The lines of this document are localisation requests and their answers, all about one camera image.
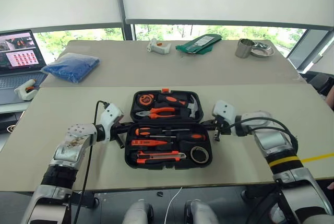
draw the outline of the yellow stripe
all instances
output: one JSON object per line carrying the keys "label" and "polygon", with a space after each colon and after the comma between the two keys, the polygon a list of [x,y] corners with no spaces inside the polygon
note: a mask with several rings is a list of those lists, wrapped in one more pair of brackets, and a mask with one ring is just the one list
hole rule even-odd
{"label": "yellow stripe", "polygon": [[272,161],[271,163],[269,163],[269,166],[272,167],[272,166],[275,166],[275,165],[278,165],[284,162],[292,161],[292,160],[299,160],[299,158],[297,156],[285,157],[282,159]]}
{"label": "yellow stripe", "polygon": [[307,158],[307,159],[303,159],[303,160],[301,160],[301,161],[302,161],[302,162],[310,162],[310,161],[314,161],[314,160],[320,160],[320,159],[329,158],[329,157],[332,157],[332,156],[334,156],[334,153],[332,153],[332,154],[327,154],[327,155],[320,155],[320,156],[312,157],[312,158]]}

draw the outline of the tool kit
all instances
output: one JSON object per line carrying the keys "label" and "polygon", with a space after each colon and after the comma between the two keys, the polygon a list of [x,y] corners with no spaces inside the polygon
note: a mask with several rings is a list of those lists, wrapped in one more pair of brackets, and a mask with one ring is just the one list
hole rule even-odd
{"label": "tool kit", "polygon": [[212,161],[198,95],[191,91],[139,91],[130,112],[125,161],[132,168],[203,168]]}

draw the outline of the blue plastic bag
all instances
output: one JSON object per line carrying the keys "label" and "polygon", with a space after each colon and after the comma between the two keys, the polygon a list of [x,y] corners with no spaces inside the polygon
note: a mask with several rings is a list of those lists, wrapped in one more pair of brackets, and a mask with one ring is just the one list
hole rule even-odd
{"label": "blue plastic bag", "polygon": [[44,66],[41,71],[50,73],[60,79],[79,83],[99,62],[100,60],[97,57],[66,53],[55,62]]}

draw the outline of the laptop screen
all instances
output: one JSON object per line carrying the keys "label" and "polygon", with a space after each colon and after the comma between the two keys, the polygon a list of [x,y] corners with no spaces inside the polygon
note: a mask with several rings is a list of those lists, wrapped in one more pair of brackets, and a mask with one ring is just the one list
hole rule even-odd
{"label": "laptop screen", "polygon": [[40,70],[45,65],[31,30],[0,33],[0,75]]}

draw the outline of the metal cup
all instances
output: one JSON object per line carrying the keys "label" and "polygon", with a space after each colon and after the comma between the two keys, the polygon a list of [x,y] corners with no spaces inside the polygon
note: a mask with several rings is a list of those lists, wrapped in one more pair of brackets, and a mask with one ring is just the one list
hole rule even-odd
{"label": "metal cup", "polygon": [[255,42],[249,39],[239,39],[235,55],[239,58],[247,58],[251,50],[255,46]]}

